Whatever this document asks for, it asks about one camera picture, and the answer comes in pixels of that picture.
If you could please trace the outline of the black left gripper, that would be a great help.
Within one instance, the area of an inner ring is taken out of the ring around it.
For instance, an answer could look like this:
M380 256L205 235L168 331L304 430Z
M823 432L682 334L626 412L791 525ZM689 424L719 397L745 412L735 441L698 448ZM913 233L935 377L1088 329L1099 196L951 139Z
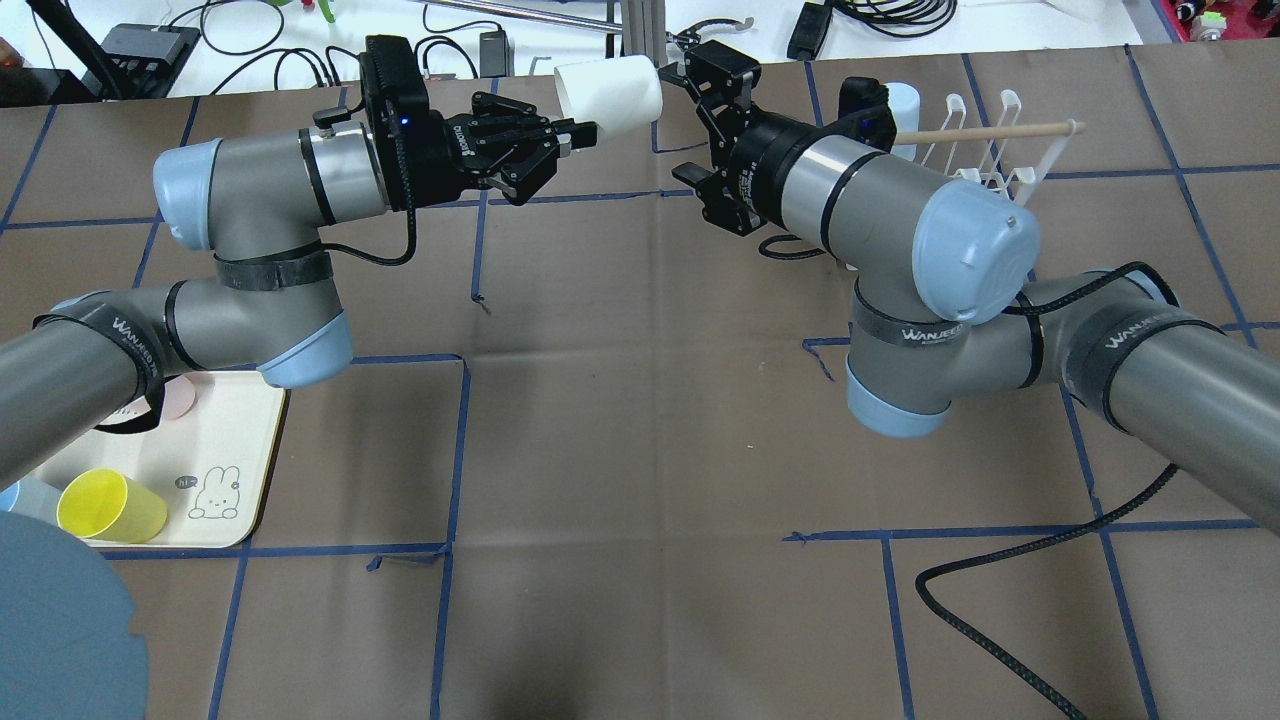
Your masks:
M321 213L378 213L453 202L493 187L525 205L561 156L594 147L595 122L553 120L529 102L476 92L467 113L433 109L410 41L371 35L358 55L366 119L314 113L314 196Z

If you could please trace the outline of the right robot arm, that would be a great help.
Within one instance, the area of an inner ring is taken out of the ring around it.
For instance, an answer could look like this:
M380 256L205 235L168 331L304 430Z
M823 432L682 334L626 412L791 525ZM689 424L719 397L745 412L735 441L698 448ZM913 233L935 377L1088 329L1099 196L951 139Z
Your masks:
M1277 529L1277 360L1188 313L1151 266L1030 281L1036 217L896 155L878 79L846 78L837 117L815 126L760 108L760 63L717 41L658 76L709 136L710 167L673 172L707 222L773 224L856 270L845 373L864 427L918 438L956 398L1053 383Z

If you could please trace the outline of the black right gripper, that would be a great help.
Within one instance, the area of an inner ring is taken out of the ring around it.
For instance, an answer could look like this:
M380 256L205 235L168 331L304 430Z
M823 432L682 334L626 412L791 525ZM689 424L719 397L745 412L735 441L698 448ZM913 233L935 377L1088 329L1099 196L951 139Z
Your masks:
M737 236L772 223L824 238L840 195L896 138L888 90L870 77L842 82L827 126L756 105L760 63L722 42L690 47L658 77L689 95L709 136L712 167L681 163L671 174L694 190L707 222Z

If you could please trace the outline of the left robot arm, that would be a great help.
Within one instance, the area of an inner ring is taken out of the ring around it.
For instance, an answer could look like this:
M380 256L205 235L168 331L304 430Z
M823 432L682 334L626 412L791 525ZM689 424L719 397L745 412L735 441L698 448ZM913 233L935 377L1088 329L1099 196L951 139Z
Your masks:
M364 119L339 105L301 129L156 159L160 218L211 272L64 300L3 345L5 486L90 432L155 430L179 375L251 365L278 389L335 377L355 357L335 254L403 265L419 209L484 188L522 205L561 159L620 131L564 79L556 119L489 92L444 117L401 36L369 36L358 65ZM146 643L129 630L123 584L106 574L61 521L3 514L5 719L145 715Z

